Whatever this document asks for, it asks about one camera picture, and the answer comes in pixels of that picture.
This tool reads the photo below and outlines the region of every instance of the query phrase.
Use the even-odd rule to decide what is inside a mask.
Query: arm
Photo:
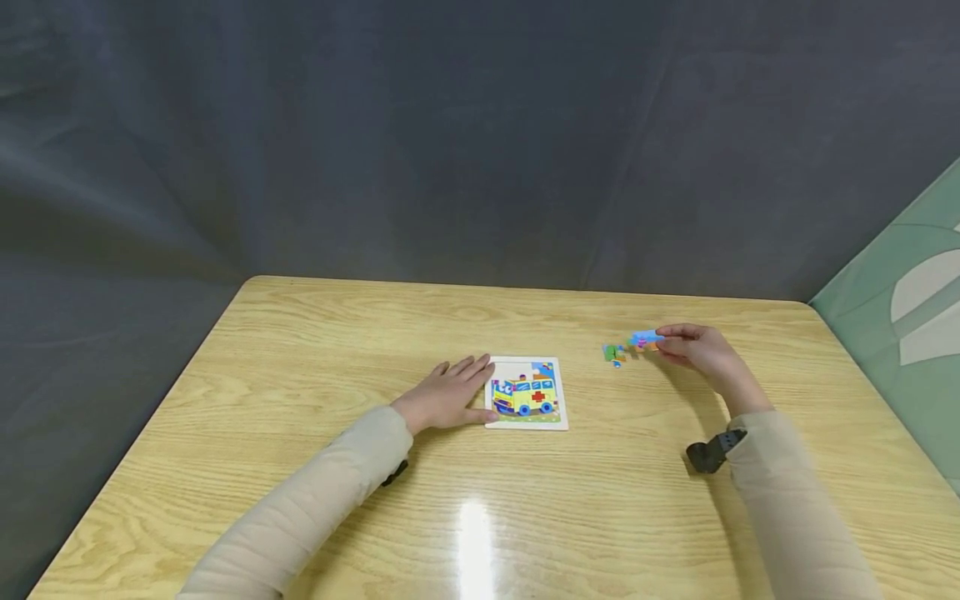
[[[177,597],[281,597],[412,444],[406,421],[396,410],[371,410],[227,529]]]
[[[727,403],[730,429],[747,431],[727,458],[777,598],[882,598],[800,435],[743,359],[710,327],[669,325],[658,333],[668,336],[658,343],[663,357],[700,371]]]
[[[375,408],[241,516],[187,578],[179,600],[280,598],[354,508],[428,427],[491,422],[466,408],[493,373],[490,356],[438,365],[389,407]]]

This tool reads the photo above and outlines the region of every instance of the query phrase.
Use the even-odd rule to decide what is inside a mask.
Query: gray curtain
[[[808,300],[955,158],[958,16],[0,3],[0,597],[248,276]]]

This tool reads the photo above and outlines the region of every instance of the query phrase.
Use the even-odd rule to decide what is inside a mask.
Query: puzzle piece
[[[654,329],[647,329],[645,331],[634,331],[634,335],[630,338],[630,343],[638,348],[643,348],[648,344],[665,339],[662,335],[657,335],[657,331]]]
[[[619,369],[623,365],[624,361],[623,346],[617,344],[604,344],[603,358],[608,363],[613,363],[613,367],[615,369]]]

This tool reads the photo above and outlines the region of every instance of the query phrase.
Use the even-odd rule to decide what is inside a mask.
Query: ambulance picture
[[[557,390],[553,379],[494,380],[492,384],[493,406],[501,415],[549,415],[557,409]]]

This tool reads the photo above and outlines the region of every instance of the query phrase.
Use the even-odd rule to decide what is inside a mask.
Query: finger
[[[466,368],[469,367],[471,364],[473,364],[473,357],[472,357],[472,356],[468,356],[467,358],[465,358],[464,360],[460,361],[459,363],[457,363],[457,364],[454,365],[453,367],[450,367],[449,369],[447,369],[447,370],[446,370],[446,374],[447,374],[447,376],[450,376],[450,377],[456,377],[457,375],[460,374],[460,372],[461,372],[463,369],[466,369]]]
[[[499,419],[500,417],[494,411],[488,411],[482,408],[467,408],[464,410],[461,424],[492,423]]]
[[[693,323],[677,323],[658,327],[657,335],[665,335],[666,337],[676,336],[689,340],[696,340],[703,335],[704,331],[706,330],[707,328],[703,325],[697,325]]]
[[[686,345],[687,340],[684,338],[666,338],[657,342],[657,348],[660,351],[678,356],[686,356]]]
[[[490,355],[484,354],[480,358],[473,361],[471,365],[467,365],[467,367],[460,372],[460,378],[470,379],[474,375],[478,374],[480,371],[484,370],[489,364],[490,364]]]
[[[444,360],[441,364],[433,368],[433,371],[430,372],[430,375],[434,377],[440,376],[446,372],[446,368],[449,366],[450,363]]]
[[[663,360],[673,365],[679,365],[681,367],[690,367],[690,368],[693,367],[693,363],[691,363],[689,359],[687,359],[684,356],[677,356],[676,354],[669,354],[667,352],[661,352],[660,356],[663,357]]]
[[[478,371],[469,379],[469,384],[479,388],[483,384],[487,383],[487,380],[493,377],[493,372],[496,371],[496,363],[488,363],[486,367]]]

